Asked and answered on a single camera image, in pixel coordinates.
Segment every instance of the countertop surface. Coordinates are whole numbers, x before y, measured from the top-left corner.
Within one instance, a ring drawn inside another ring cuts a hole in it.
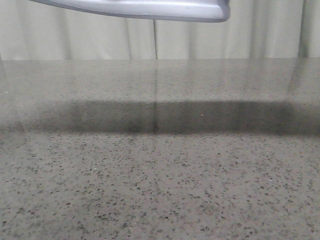
[[[319,66],[0,61],[0,239],[320,239]]]

